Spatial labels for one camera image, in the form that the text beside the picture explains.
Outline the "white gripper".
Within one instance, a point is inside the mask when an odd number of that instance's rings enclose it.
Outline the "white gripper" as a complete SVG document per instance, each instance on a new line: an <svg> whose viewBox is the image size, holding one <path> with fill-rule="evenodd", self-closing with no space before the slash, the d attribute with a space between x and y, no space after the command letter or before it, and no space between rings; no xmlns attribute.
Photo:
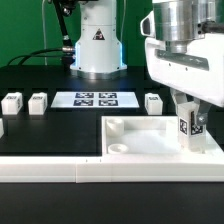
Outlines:
<svg viewBox="0 0 224 224"><path fill-rule="evenodd" d="M195 122L198 126L206 125L211 104L224 107L224 34L207 33L190 42L186 54L172 54L165 50L164 41L155 38L153 11L141 21L140 28L146 37L150 77L171 88L178 116L189 112L186 94L199 98L195 100Z"/></svg>

